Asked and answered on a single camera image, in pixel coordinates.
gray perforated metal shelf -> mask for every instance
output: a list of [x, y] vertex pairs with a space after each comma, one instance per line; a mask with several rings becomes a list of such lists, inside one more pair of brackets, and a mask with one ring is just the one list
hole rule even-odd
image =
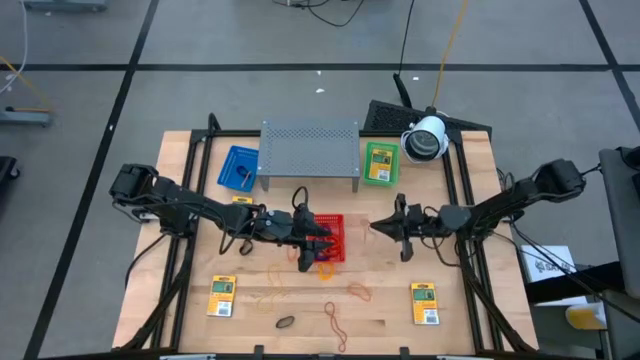
[[278, 119], [262, 122], [258, 180], [268, 191], [271, 177], [360, 179], [359, 123], [355, 120]]

floor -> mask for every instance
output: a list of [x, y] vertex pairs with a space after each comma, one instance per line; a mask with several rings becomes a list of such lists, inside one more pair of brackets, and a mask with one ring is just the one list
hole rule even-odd
[[[587, 1], [614, 60], [594, 36], [581, 6]], [[497, 164], [516, 178], [560, 157], [588, 169], [600, 149], [640, 140], [635, 100], [621, 92], [625, 84], [640, 91], [640, 66], [612, 62], [640, 63], [640, 3], [587, 1], [470, 2], [449, 57], [465, 65], [445, 72], [437, 106], [493, 126]], [[10, 324], [0, 327], [0, 357], [21, 358], [27, 347], [107, 124], [113, 141], [41, 356], [110, 348], [138, 233], [107, 196], [122, 163], [154, 164], [164, 131], [202, 128], [211, 111], [223, 128], [256, 129], [270, 117], [364, 120], [371, 99], [399, 104], [391, 64], [409, 4], [366, 0], [339, 29], [269, 0], [111, 0], [104, 13], [30, 12], [33, 66], [25, 74], [54, 104], [55, 122], [0, 127], [0, 154], [17, 157], [23, 174], [0, 208], [0, 323]], [[407, 63], [437, 67], [461, 4], [416, 2]], [[316, 11], [342, 21], [355, 5], [333, 1]], [[132, 58], [146, 15], [151, 27]], [[21, 28], [20, 7], [1, 2], [0, 55], [14, 64], [22, 58]], [[430, 101], [436, 75], [403, 72], [416, 108]], [[120, 108], [117, 100], [126, 101]], [[0, 97], [8, 105], [38, 102], [16, 83]], [[601, 177], [588, 182], [576, 200], [533, 206], [521, 228], [596, 265], [617, 255]]]

green box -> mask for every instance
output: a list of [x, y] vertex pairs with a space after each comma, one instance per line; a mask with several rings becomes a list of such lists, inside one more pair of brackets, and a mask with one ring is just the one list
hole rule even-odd
[[[369, 177], [369, 170], [371, 168], [371, 155], [373, 154], [373, 149], [380, 149], [391, 151], [393, 153], [393, 158], [391, 160], [391, 174], [389, 177], [389, 181], [382, 181], [378, 179], [371, 179]], [[367, 143], [367, 157], [364, 159], [364, 182], [368, 185], [379, 185], [379, 186], [394, 186], [398, 183], [398, 168], [400, 167], [400, 160], [398, 158], [398, 154], [400, 153], [399, 147], [397, 144], [392, 143], [381, 143], [381, 142], [368, 142]]]

red plastic basket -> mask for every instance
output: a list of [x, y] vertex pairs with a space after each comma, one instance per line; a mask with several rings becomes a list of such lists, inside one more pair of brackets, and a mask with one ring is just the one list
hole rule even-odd
[[344, 216], [341, 214], [316, 214], [315, 221], [318, 225], [331, 230], [332, 235], [309, 236], [309, 240], [332, 242], [333, 246], [316, 255], [316, 262], [344, 262]]

wooden tabletop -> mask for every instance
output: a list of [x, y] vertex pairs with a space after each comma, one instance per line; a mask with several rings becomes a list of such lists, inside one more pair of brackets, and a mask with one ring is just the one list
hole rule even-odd
[[[156, 168], [160, 175], [172, 178], [176, 183], [182, 178], [189, 136], [190, 132], [171, 131], [165, 133], [162, 141]], [[463, 139], [473, 193], [480, 202], [500, 190], [491, 146], [484, 132], [465, 132]], [[243, 194], [217, 185], [216, 180], [231, 145], [258, 149], [259, 140], [259, 137], [216, 137], [213, 140], [206, 196], [230, 203], [233, 195]], [[361, 154], [366, 153], [368, 141], [398, 143], [398, 140], [362, 138]], [[197, 152], [191, 189], [195, 188], [198, 178], [202, 147], [200, 145]], [[452, 148], [451, 152], [457, 191], [462, 198], [455, 150]], [[292, 212], [293, 191], [305, 185], [310, 193], [311, 211], [344, 215], [346, 261], [335, 265], [336, 273], [329, 280], [319, 278], [315, 265], [307, 273], [298, 272], [296, 262], [287, 258], [287, 247], [254, 243], [251, 254], [240, 256], [241, 242], [238, 241], [228, 253], [220, 256], [221, 231], [212, 222], [201, 221], [179, 350], [251, 353], [254, 345], [261, 344], [267, 353], [337, 353], [340, 340], [324, 312], [325, 303], [332, 301], [339, 326], [348, 335], [345, 353], [398, 354], [399, 347], [407, 346], [415, 355], [473, 354], [460, 270], [442, 265], [435, 252], [423, 247], [419, 241], [413, 242], [413, 259], [402, 263], [399, 243], [367, 230], [368, 221], [393, 213], [393, 201], [399, 192], [407, 196], [409, 204], [439, 208], [448, 203], [442, 161], [417, 165], [404, 156], [399, 158], [399, 182], [393, 188], [360, 184], [359, 191], [352, 193], [349, 179], [274, 178], [269, 192], [263, 192], [257, 184], [254, 186], [251, 193], [254, 202], [264, 203], [269, 209]], [[157, 223], [143, 225], [136, 252], [156, 239], [158, 230]], [[506, 225], [498, 226], [496, 232], [511, 237]], [[145, 255], [131, 273], [114, 346], [128, 341], [157, 304], [168, 243], [164, 242]], [[453, 244], [454, 239], [447, 239], [441, 247], [442, 254], [448, 261], [457, 262]], [[497, 306], [523, 339], [537, 347], [513, 245], [492, 237], [485, 241], [485, 253]], [[231, 318], [206, 315], [213, 275], [237, 276]], [[347, 292], [347, 286], [354, 282], [370, 289], [370, 302]], [[413, 324], [409, 292], [412, 282], [435, 283], [440, 325]], [[491, 348], [486, 313], [480, 302], [478, 309], [485, 348]], [[173, 314], [172, 307], [165, 322], [165, 345]], [[294, 324], [276, 329], [276, 321], [289, 315], [295, 316]]]

